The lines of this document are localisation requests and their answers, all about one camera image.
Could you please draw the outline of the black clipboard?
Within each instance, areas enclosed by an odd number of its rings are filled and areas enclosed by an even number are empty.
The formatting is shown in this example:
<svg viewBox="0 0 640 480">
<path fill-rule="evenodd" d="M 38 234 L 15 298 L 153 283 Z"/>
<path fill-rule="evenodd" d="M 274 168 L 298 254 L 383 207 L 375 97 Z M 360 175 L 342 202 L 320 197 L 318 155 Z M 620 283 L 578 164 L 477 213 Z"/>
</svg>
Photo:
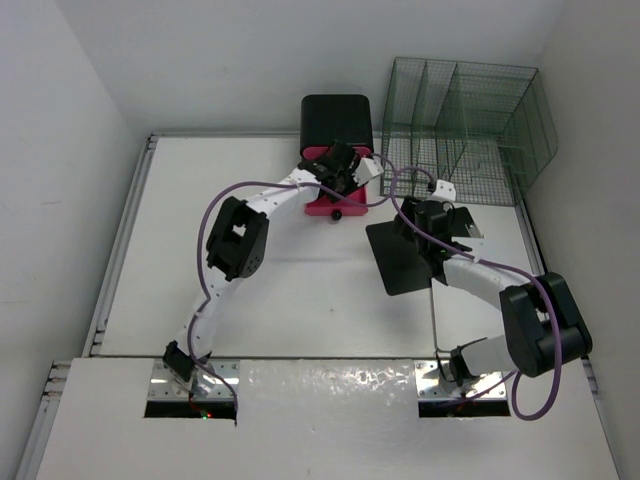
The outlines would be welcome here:
<svg viewBox="0 0 640 480">
<path fill-rule="evenodd" d="M 365 228 L 386 293 L 395 296 L 429 288 L 434 281 L 444 283 L 444 269 L 428 270 L 415 244 L 393 231 L 393 221 Z M 474 219 L 469 233 L 470 238 L 480 236 Z"/>
</svg>

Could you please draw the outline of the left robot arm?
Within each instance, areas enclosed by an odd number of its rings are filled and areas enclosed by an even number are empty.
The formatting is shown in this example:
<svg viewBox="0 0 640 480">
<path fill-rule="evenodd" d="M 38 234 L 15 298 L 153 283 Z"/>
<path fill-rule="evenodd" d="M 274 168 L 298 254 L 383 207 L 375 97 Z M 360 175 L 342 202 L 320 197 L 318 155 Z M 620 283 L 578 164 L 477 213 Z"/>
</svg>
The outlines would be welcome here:
<svg viewBox="0 0 640 480">
<path fill-rule="evenodd" d="M 314 158 L 302 158 L 281 181 L 245 181 L 220 192 L 199 224 L 196 271 L 200 292 L 180 333 L 169 342 L 163 365 L 187 386 L 206 366 L 215 330 L 243 280 L 265 257 L 270 224 L 309 203 L 327 199 L 362 207 L 350 198 L 382 173 L 370 147 L 336 141 Z"/>
</svg>

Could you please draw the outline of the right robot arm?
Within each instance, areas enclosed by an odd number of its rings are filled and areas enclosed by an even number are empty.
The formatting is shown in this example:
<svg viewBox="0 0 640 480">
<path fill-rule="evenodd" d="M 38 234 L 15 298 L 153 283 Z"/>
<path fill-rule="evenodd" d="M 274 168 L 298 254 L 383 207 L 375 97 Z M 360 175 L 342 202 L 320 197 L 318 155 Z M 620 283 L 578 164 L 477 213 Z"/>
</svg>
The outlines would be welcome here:
<svg viewBox="0 0 640 480">
<path fill-rule="evenodd" d="M 440 368 L 443 380 L 462 387 L 499 370 L 536 378 L 592 352 L 592 336 L 561 275 L 533 276 L 480 258 L 478 240 L 455 241 L 454 217 L 442 200 L 407 196 L 394 219 L 431 281 L 465 291 L 501 314 L 502 335 L 451 350 Z"/>
</svg>

